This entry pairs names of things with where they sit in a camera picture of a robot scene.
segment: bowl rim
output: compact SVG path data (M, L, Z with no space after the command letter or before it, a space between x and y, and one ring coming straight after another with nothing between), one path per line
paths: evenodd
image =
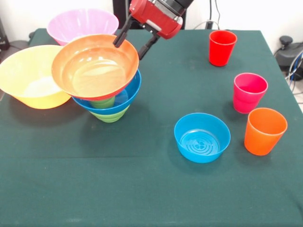
M23 54L23 53L28 52L28 51L32 51L32 50L34 50L34 49L49 49L49 48L53 48L53 47L57 48L57 49L58 49L58 52L63 48L63 46L60 46L60 45L47 44L47 45L30 46L30 47L28 47L28 48L25 48L25 49L23 49L23 50L20 50L20 51L18 51L18 52L16 52L16 53L10 55L9 57L7 57L4 61L2 61L1 64L0 64L0 70L1 70L1 66L4 65L5 61L8 61L9 59L14 58L14 57L16 57L17 55ZM53 76L52 76L52 65L53 65L53 62L50 62L50 70L51 70L51 71L50 71L50 72L51 72L50 77L51 77L51 78L53 78ZM22 95L17 95L17 94L14 94L14 93L12 93L12 92L9 92L8 90L4 89L2 86L0 86L0 89L1 89L3 92L5 92L6 94L10 95L10 96L19 97L19 98L43 98L43 97L48 97L48 96L52 96L52 95L54 95L54 94L58 94L58 93L64 92L64 91L56 84L55 81L54 81L53 83L54 83L54 85L56 85L60 90L59 90L59 91L56 91L56 92L52 92L52 93L50 93L50 94L48 94L48 95L43 95L43 96L22 96Z
M175 140L176 140L176 142L178 143L178 145L181 146L182 148L184 148L184 147L181 145L181 143L179 142L179 140L177 139L177 137L176 137L176 127L177 127L177 125L180 123L181 120L183 120L184 118L189 117L189 116L191 116L191 115L207 115L207 116L211 116L211 117L217 119L218 121L220 121L221 123L223 123L223 125L225 126L225 128L226 128L227 131L228 131L228 142L226 143L226 146L224 146L222 149L220 149L219 152L217 152L217 153L215 153L215 154L211 154L211 155L203 155L203 154L197 154L197 153L193 153L193 154L196 155L196 156L199 156L199 157L203 157L203 156L204 156L204 157L211 157L211 156L217 156L217 155L223 153L223 151L226 150L226 148L229 146L229 144L230 144L230 142L231 142L231 131L230 131L229 127L227 126L227 124L226 124L224 121L222 121L222 120L221 120L220 118L218 118L217 116L212 115L212 114L209 114L209 113L208 113L208 114L207 114L207 113L202 113L202 112L189 113L189 114L186 114L186 115L184 115L183 117L181 117L181 118L176 122L175 127L174 127L174 136L175 136Z
M108 15L111 15L113 16L113 19L115 20L115 29L113 29L113 32L111 33L108 33L108 35L113 35L117 29L119 28L119 19L117 18L117 16L113 13L111 13L110 11L107 11L105 9L99 9L99 8L74 8L74 9L70 9L70 10L65 10L65 11L61 11L60 13L57 13L55 16L53 16L47 23L47 27L46 27L46 31L47 33L55 40L55 41L59 41L59 42L63 42L63 43L66 43L68 44L69 42L72 42L74 39L77 39L77 38L81 38L81 37L84 37L84 36L87 36L87 35L92 35L92 34L87 34L87 35L82 35L82 36L77 36L75 38L73 38L72 40L63 40L61 38L58 38L56 35L53 34L52 30L50 29L50 25L51 23L59 16L61 15L64 15L65 13L69 13L69 12L74 12L74 11L80 11L80 10L85 10L85 11L88 11L88 10L97 10L99 12L102 12L102 13L105 13L105 14L108 14ZM102 35L102 34L105 34L105 33L94 33L93 35Z
M54 78L54 73L53 73L53 69L54 69L54 63L55 63L55 60L56 58L61 54L61 52L64 51L65 48L69 47L70 45L73 45L74 42L80 42L82 39L87 39L87 38L91 38L91 37L98 37L98 36L107 36L107 37L110 37L112 38L113 40L117 37L116 35L110 35L110 34L94 34L94 35L86 35L86 36L83 36L83 37L80 37L80 38L77 38L75 40L73 40L73 42L70 42L68 44L66 44L65 46L62 47L62 49L59 51L59 53L57 54L57 56L55 57L54 61L53 61L53 64L52 64L52 76L53 76L53 79L55 81L55 83L59 86L59 83L57 83L57 80ZM107 94L102 94L102 95L98 95L98 96L86 96L86 97L81 97L81 96L78 96L77 94L75 94L75 92L70 92L66 89L63 89L61 86L59 86L65 93L71 95L71 96L74 96L76 98L80 98L80 99L86 99L86 100L89 100L89 101L101 101L103 99L108 99L108 98L111 98L112 96L115 96L117 94L119 94L120 92L123 91L123 89L125 89L128 84L132 81L132 79L134 78L134 76L136 75L137 73L137 70L139 69L139 64L140 64L140 60L139 60L139 55L138 55L138 52L136 50L136 48L134 47L134 45L128 41L128 40L124 40L124 43L127 43L128 45L130 45L131 49L134 51L134 53L136 53L135 55L137 56L136 58L134 58L133 62L135 62L135 67L132 67L131 71L133 71L133 69L136 69L134 70L134 73L133 75L127 80L127 82L125 84L123 84L122 86L120 86L119 88L117 88L115 91L112 91L110 93L107 93Z
M135 97L135 96L138 94L139 90L140 90L141 83L142 83L142 76L141 76L141 73L140 73L140 70L139 70L139 69L137 69L137 72L135 73L133 79L136 77L136 75L138 75L138 77L139 77L139 85L138 85L138 88L137 88L137 90L135 91L135 93L134 93L131 97L128 98L128 100L127 100L126 102L128 102L130 99L132 99L133 97ZM79 101L78 101L79 99L80 99L80 100L85 100L85 99L81 99L81 98L77 98L77 97L73 97L73 96L72 96L72 98L73 98L73 100L74 100L77 104L79 104L79 105L82 106L83 108L87 109L88 111L111 111L111 110L115 110L116 108L121 107L122 105L124 105L124 104L126 103L126 102L124 102L124 103L121 103L121 104L119 104L119 105L116 105L116 106L113 106L113 107L110 107L110 108L98 109L98 108L94 108L94 107L88 107L88 106L86 106L86 105L83 105L83 104L79 103Z

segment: orange bowl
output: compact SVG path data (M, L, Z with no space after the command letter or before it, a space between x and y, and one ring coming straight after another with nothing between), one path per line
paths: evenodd
M139 56L127 40L116 48L115 38L88 35L65 45L52 66L56 84L85 100L104 100L120 93L135 76Z

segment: plastic bowl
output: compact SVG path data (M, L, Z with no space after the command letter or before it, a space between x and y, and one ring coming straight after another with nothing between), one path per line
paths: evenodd
M207 113L191 113L182 117L174 132L180 153L196 163L216 160L231 140L227 125Z
M52 63L62 49L42 45L21 50L0 64L0 89L35 109L50 109L70 99L53 81Z
M89 35L65 45L53 62L53 79L71 96L100 101L119 94L133 79L139 56L127 40L119 48L115 35Z
M118 18L101 9L73 9L62 12L48 23L48 34L61 46L73 39L95 34L113 35L119 27Z
M75 97L72 98L77 104L82 106L84 109L90 111L91 113L101 114L101 115L116 114L127 108L134 101L134 99L136 98L139 92L140 86L141 86L141 74L140 71L137 70L134 78L129 83L129 85L116 96L114 106L106 109L97 109L92 107L90 102L87 100L83 100Z
M125 112L127 111L128 108L129 108L129 106L118 113L114 113L114 114L110 114L110 115L101 115L101 114L92 113L92 112L90 112L90 113L103 122L113 123L113 122L118 121L121 117L123 117L123 115L125 114Z

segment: green bowl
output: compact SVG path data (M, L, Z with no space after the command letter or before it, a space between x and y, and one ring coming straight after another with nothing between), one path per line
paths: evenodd
M115 96L111 97L109 99L102 100L102 101L90 101L90 104L92 105L92 107L94 107L96 109L110 108L114 105L114 103L115 103Z
M101 115L101 114L97 114L97 113L93 113L93 112L90 112L90 113L103 122L113 123L113 122L118 121L125 114L125 112L127 111L128 108L129 108L129 106L118 113L110 114L110 115Z

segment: black device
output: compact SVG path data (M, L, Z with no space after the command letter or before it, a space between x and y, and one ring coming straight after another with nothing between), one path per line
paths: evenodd
M9 42L0 19L0 63L12 54L25 48L28 48L28 41L17 40Z
M284 35L280 37L280 43L282 47L275 53L276 61L281 69L281 71L288 72L291 63L294 58L303 51L303 42L293 43L293 39L290 36ZM303 79L303 63L297 66L293 80Z
M5 34L4 27L0 18L0 51L6 51L9 49L8 37Z

